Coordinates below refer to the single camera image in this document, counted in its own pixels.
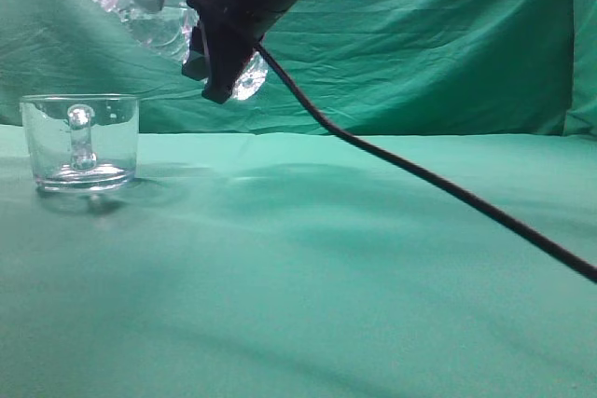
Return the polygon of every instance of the green backdrop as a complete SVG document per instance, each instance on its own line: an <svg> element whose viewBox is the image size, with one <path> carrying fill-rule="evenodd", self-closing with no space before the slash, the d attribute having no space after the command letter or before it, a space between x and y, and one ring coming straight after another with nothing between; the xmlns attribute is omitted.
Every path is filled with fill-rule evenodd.
<svg viewBox="0 0 597 398"><path fill-rule="evenodd" d="M566 132L597 136L597 0L574 0L574 9L575 76Z"/></svg>
<svg viewBox="0 0 597 398"><path fill-rule="evenodd" d="M90 0L3 0L1 14L2 123L20 123L23 94L112 91L142 94L144 132L321 132L272 74L249 101L205 101L176 63L138 47ZM301 0L266 43L358 133L560 134L573 37L572 0Z"/></svg>

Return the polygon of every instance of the crumpled plastic bottle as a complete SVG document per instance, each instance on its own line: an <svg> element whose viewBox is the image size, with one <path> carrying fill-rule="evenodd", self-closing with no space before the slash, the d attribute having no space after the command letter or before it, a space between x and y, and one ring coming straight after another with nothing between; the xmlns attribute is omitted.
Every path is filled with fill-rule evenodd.
<svg viewBox="0 0 597 398"><path fill-rule="evenodd" d="M167 0L159 13L149 13L133 0L92 0L108 13L118 15L120 22L142 46L164 58L185 62L193 27L199 18L185 1ZM256 53L247 64L232 92L233 99L246 100L265 83L268 65Z"/></svg>

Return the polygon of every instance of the black cable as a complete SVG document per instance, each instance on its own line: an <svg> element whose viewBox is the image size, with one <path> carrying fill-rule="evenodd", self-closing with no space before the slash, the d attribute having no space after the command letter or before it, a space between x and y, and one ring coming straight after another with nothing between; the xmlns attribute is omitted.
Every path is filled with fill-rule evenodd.
<svg viewBox="0 0 597 398"><path fill-rule="evenodd" d="M597 267L580 258L579 256L572 254L560 244L550 240L546 236L542 235L533 228L527 226L522 221L514 218L508 213L500 210L494 205L490 204L484 199L479 198L470 191L452 183L451 181L444 179L443 177L431 172L419 165L416 165L405 158L401 158L389 151L386 151L374 144L370 144L360 138L352 135L347 130L339 128L332 123L324 114L322 114L317 107L311 103L309 98L303 93L303 91L297 86L292 80L290 75L282 68L282 66L271 56L271 54L261 45L261 43L253 36L248 35L235 24L227 21L223 14L220 13L216 8L212 7L206 0L195 0L201 6L202 9L212 14L225 23L230 29L238 33L244 39L246 39L253 48L259 52L265 62L271 67L276 75L280 77L282 82L288 87L288 89L297 97L297 100L305 108L305 110L311 114L311 116L329 133L342 139L344 142L356 146L363 151L370 153L373 156L381 158L386 162L396 165L398 168L409 172L420 179L428 182L431 185L443 190L444 192L454 196L460 201L468 204L478 212L483 213L495 222L508 228L512 232L516 233L520 237L532 243L535 247L543 251L545 254L550 255L554 259L558 260L562 264L566 265L574 272L582 275L587 280L597 283Z"/></svg>

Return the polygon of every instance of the plastic bottle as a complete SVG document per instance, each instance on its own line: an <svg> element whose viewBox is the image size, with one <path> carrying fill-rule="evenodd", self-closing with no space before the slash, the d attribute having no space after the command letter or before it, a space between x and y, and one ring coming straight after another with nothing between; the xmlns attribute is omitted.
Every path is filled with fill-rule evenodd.
<svg viewBox="0 0 597 398"><path fill-rule="evenodd" d="M115 13L131 36L142 46L160 56L185 62L191 32L199 18L197 12L184 1L167 0L159 13L148 13L137 7L133 0L92 0L108 13ZM268 65L255 54L237 80L232 98L246 100L265 82Z"/></svg>

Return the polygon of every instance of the glass mug base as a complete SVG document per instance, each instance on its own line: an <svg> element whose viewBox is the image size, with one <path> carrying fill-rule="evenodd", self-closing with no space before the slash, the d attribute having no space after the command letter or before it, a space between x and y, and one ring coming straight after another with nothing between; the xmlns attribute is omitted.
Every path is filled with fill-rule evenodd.
<svg viewBox="0 0 597 398"><path fill-rule="evenodd" d="M134 179L134 170L123 170L109 163L84 172L68 165L48 176L36 176L37 188L47 192L84 193L115 190Z"/></svg>

